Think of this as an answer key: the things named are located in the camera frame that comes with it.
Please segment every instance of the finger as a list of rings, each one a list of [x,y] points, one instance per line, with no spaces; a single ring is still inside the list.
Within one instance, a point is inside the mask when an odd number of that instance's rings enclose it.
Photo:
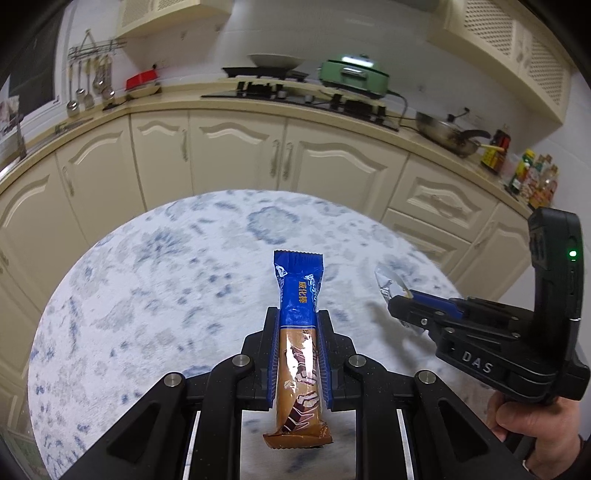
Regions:
[[[550,406],[507,402],[496,413],[496,422],[510,432],[544,440],[560,439],[572,417],[572,405],[559,399]]]
[[[493,429],[498,425],[496,422],[496,412],[503,403],[505,403],[505,396],[501,392],[495,392],[488,400],[488,406],[486,408],[486,426],[490,429]]]
[[[507,430],[498,425],[496,427],[491,428],[491,432],[502,442],[505,441],[508,434]]]

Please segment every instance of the countertop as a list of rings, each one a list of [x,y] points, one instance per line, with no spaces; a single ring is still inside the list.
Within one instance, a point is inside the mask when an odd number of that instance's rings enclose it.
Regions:
[[[458,156],[448,152],[442,147],[422,137],[418,132],[403,128],[400,132],[394,132],[376,125],[372,125],[363,120],[357,120],[338,113],[308,108],[305,106],[281,104],[278,102],[268,102],[264,100],[234,99],[234,98],[202,98],[208,93],[216,93],[225,90],[232,90],[237,79],[222,79],[218,82],[195,83],[182,86],[163,87],[162,93],[144,97],[141,99],[130,100],[121,106],[115,107],[106,112],[102,111],[102,106],[98,105],[93,111],[84,112],[71,121],[92,117],[92,120],[86,122],[80,127],[74,128],[67,133],[56,138],[54,141],[39,148],[30,154],[24,160],[15,160],[2,171],[0,171],[0,193],[15,181],[20,175],[31,168],[34,164],[50,155],[53,151],[82,135],[93,128],[98,127],[120,116],[131,113],[149,112],[159,110],[176,109],[220,109],[233,110],[241,112],[264,113],[267,115],[277,115],[287,118],[295,118],[319,124],[325,124],[331,127],[348,130],[366,137],[374,138],[388,143],[395,147],[402,148],[420,157],[426,158],[456,174],[471,181],[486,192],[495,196],[504,204],[515,210],[524,218],[529,217],[531,211],[527,205],[515,200],[503,188],[498,178],[491,172],[485,170],[479,165],[479,156],[473,155],[467,159],[461,159]],[[269,80],[259,80],[259,82],[268,83]],[[311,83],[282,82],[284,85],[305,91],[312,91],[321,95],[322,86]],[[116,102],[122,102],[123,99],[116,99]],[[34,138],[30,144],[38,144],[43,137],[53,133],[53,130]]]

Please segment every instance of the snack bar wrapper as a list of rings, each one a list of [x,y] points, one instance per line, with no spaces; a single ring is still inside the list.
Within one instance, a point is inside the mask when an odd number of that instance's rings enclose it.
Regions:
[[[277,431],[263,435],[271,448],[310,448],[332,442],[320,419],[316,300],[322,255],[276,251],[281,295]]]

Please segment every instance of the drawer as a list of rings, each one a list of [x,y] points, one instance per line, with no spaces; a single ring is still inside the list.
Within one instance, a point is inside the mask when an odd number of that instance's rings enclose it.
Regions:
[[[496,204],[473,183],[411,155],[390,207],[473,242]]]
[[[455,235],[392,209],[386,211],[382,223],[424,253],[445,274],[452,271],[470,247]]]

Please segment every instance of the red container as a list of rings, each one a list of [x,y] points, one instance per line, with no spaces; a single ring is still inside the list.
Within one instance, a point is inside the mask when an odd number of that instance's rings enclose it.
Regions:
[[[125,90],[131,90],[132,88],[139,87],[144,83],[153,82],[158,78],[156,70],[146,70],[145,72],[138,73],[137,75],[127,79],[125,84]]]

